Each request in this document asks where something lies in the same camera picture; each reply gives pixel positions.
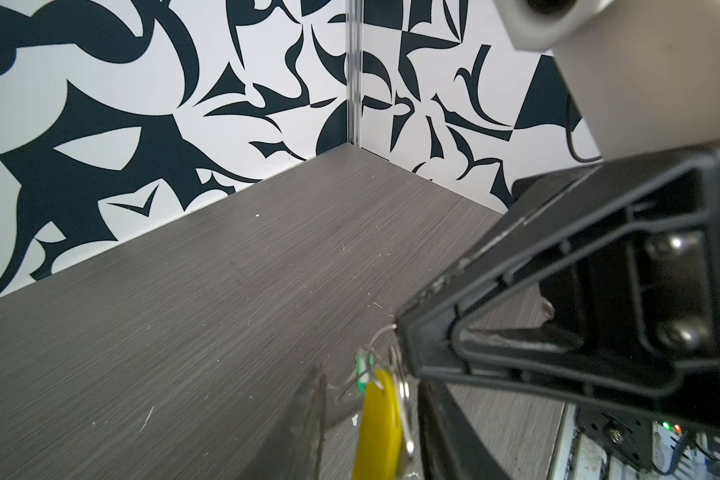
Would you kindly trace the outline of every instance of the yellow tag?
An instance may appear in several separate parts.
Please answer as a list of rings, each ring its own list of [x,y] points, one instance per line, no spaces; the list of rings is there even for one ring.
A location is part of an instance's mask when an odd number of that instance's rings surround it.
[[[374,373],[384,389],[368,382],[352,480],[394,480],[398,470],[403,428],[397,392],[387,370]]]

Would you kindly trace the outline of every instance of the gray wood grain tabletop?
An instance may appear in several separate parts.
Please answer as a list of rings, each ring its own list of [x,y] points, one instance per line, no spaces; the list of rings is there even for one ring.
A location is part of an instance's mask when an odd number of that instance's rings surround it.
[[[345,379],[497,218],[345,145],[0,298],[0,479],[234,478],[310,366]],[[561,403],[454,393],[514,478],[546,475]],[[326,435],[322,478],[349,478],[357,429]]]

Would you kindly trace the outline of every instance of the round hole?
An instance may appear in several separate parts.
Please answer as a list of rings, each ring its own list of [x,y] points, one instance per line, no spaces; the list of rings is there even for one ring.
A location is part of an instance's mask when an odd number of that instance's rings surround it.
[[[531,10],[542,15],[561,14],[574,6],[576,0],[527,0]]]

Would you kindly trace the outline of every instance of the abstract pattern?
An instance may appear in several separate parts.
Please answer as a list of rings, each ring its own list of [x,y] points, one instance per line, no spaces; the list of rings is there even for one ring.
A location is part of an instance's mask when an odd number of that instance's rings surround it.
[[[505,212],[523,177],[596,161],[551,52],[517,52],[493,2],[365,0],[361,146]]]
[[[0,0],[0,296],[346,142],[344,0]]]

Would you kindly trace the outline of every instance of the scratch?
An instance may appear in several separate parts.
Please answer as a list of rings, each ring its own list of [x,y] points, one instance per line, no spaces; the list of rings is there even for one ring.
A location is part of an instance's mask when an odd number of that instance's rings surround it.
[[[155,406],[152,406],[152,408],[150,408],[150,412],[149,412],[149,414],[147,414],[146,420],[144,420],[144,425],[141,426],[141,430],[144,430],[144,427],[146,427],[146,423],[150,420],[150,417],[152,417],[152,411],[154,409],[155,409]]]

